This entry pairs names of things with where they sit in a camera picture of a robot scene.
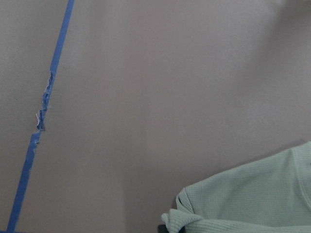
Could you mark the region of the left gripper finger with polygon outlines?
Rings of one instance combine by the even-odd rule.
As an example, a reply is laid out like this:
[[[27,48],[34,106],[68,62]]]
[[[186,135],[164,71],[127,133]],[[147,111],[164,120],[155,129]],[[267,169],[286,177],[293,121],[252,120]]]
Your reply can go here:
[[[166,225],[164,225],[164,224],[158,225],[157,232],[158,233],[166,233]]]

